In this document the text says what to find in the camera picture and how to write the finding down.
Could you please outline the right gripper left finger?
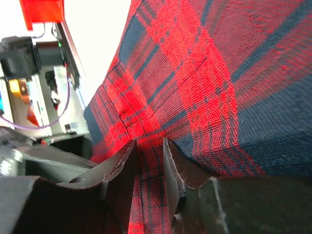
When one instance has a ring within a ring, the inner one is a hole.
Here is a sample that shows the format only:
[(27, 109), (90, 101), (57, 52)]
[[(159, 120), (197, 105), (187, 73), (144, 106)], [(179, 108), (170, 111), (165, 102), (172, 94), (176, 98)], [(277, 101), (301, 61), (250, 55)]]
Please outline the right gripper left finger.
[(72, 179), (55, 184), (40, 176), (0, 180), (3, 234), (125, 234), (137, 164), (137, 144)]

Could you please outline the red navy plaid skirt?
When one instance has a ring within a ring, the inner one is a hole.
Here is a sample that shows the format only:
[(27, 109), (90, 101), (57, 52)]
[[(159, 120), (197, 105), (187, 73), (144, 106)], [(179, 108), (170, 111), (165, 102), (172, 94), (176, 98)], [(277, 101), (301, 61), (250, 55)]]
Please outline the red navy plaid skirt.
[(311, 1), (132, 1), (84, 117), (95, 163), (137, 141), (131, 234), (170, 232), (164, 137), (213, 175), (311, 176)]

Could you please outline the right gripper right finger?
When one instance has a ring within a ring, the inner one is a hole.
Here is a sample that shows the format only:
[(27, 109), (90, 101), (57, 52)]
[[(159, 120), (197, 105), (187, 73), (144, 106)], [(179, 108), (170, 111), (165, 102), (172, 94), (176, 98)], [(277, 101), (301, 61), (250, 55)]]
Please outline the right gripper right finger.
[(170, 227), (175, 234), (309, 234), (308, 177), (213, 176), (163, 140)]

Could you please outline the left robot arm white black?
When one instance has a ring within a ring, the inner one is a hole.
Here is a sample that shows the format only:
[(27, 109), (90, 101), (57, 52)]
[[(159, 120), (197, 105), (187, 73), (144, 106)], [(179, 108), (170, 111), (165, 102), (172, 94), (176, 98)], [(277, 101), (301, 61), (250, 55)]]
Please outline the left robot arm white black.
[(33, 43), (31, 37), (7, 37), (0, 41), (0, 64), (7, 80), (28, 78), (42, 67), (67, 63), (66, 49), (61, 42)]

